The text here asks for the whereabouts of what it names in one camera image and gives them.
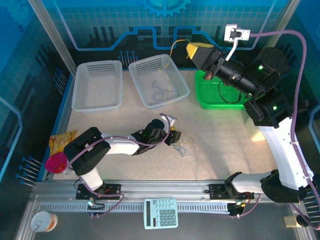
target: black clamp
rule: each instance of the black clamp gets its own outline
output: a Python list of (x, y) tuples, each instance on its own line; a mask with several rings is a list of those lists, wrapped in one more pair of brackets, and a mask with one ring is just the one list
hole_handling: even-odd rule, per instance
[(238, 195), (231, 195), (229, 191), (226, 189), (225, 184), (209, 184), (208, 186), (209, 190), (204, 190), (204, 193), (210, 195), (210, 200), (255, 199), (255, 195), (252, 192), (242, 192)]

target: beige table surface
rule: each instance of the beige table surface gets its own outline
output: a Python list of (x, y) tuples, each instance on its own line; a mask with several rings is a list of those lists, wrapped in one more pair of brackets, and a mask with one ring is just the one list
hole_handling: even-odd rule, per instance
[[(128, 135), (144, 129), (159, 113), (177, 118), (176, 129), (192, 137), (198, 148), (194, 156), (181, 157), (178, 151), (162, 144), (137, 156), (105, 156), (97, 165), (105, 180), (215, 180), (235, 172), (263, 173), (277, 168), (266, 141), (252, 142), (244, 122), (244, 110), (204, 110), (195, 91), (195, 71), (181, 71), (190, 95), (179, 103), (149, 110), (143, 106), (128, 71), (123, 72), (123, 103), (118, 112), (85, 115), (72, 111), (68, 131), (81, 134), (90, 127), (102, 133)], [(192, 155), (195, 145), (186, 145)], [(54, 179), (70, 176), (56, 174)]]

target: robotic arm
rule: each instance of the robotic arm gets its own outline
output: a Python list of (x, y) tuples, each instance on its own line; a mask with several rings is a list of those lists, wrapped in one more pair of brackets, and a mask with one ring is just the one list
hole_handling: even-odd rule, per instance
[(145, 129), (136, 131), (128, 136), (112, 137), (106, 133), (101, 133), (96, 127), (91, 127), (83, 134), (78, 136), (75, 140), (70, 142), (63, 150), (64, 154), (71, 161), (82, 150), (87, 148), (92, 143), (107, 138), (91, 147), (77, 158), (71, 165), (77, 176), (84, 181), (84, 183), (97, 193), (104, 193), (105, 183), (97, 171), (97, 164), (105, 155), (109, 154), (127, 154), (127, 155), (140, 155), (155, 146), (145, 146), (144, 144), (156, 144), (162, 141), (167, 133), (168, 137), (165, 143), (170, 146), (176, 143), (181, 136), (181, 132), (175, 131), (173, 126), (177, 120), (171, 115), (162, 115), (162, 120), (153, 119)]
[[(224, 40), (233, 43), (229, 53), (204, 43), (189, 43), (186, 47), (195, 66), (205, 72), (205, 80), (217, 76), (250, 98), (244, 103), (246, 112), (266, 138), (278, 166), (259, 174), (237, 172), (225, 181), (225, 190), (231, 197), (244, 192), (264, 193), (274, 202), (298, 203), (307, 194), (308, 183), (290, 140), (292, 109), (276, 89), (290, 67), (283, 52), (274, 47), (264, 48), (248, 66), (232, 59), (238, 41), (248, 40), (249, 35), (250, 30), (228, 24)], [(312, 180), (314, 173), (303, 160)]]
[[(231, 58), (238, 41), (248, 40), (249, 35), (249, 30), (229, 24), (226, 26), (224, 38), (225, 41), (233, 43), (229, 53), (205, 43), (189, 43), (186, 47), (195, 66), (205, 72), (205, 80), (210, 81), (217, 76), (225, 85), (236, 88), (249, 98), (244, 103), (246, 112), (265, 136), (278, 167), (271, 172), (258, 174), (236, 172), (225, 181), (224, 187), (215, 188), (218, 189), (215, 194), (236, 199), (243, 196), (243, 193), (264, 193), (274, 202), (298, 203), (309, 192), (309, 185), (290, 138), (292, 108), (286, 97), (276, 88), (288, 74), (290, 67), (282, 51), (273, 47), (264, 48), (248, 66)], [(171, 115), (166, 117), (170, 126), (173, 126), (176, 118)], [(169, 127), (166, 117), (162, 116), (165, 121), (154, 119), (145, 129), (129, 136), (110, 137), (97, 143), (71, 163), (75, 173), (92, 191), (104, 193), (105, 183), (96, 165), (105, 155), (143, 154), (154, 145), (145, 146), (139, 143), (159, 143), (167, 133), (169, 135), (164, 142), (168, 146), (180, 139), (181, 133)], [(96, 127), (91, 127), (69, 143), (63, 152), (71, 161), (89, 145), (106, 137), (109, 136)], [(314, 173), (304, 159), (303, 161), (312, 180)]]

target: light blue calculator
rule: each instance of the light blue calculator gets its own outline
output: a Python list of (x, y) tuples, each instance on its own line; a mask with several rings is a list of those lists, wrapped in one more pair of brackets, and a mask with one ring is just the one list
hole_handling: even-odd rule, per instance
[(178, 208), (175, 198), (146, 198), (143, 221), (145, 229), (172, 229), (178, 227)]

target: yellow snack bag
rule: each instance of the yellow snack bag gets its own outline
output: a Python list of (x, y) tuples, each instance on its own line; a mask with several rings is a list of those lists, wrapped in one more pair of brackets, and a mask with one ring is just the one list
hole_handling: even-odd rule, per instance
[(51, 135), (49, 139), (50, 156), (64, 151), (65, 146), (76, 138), (76, 130), (58, 135)]

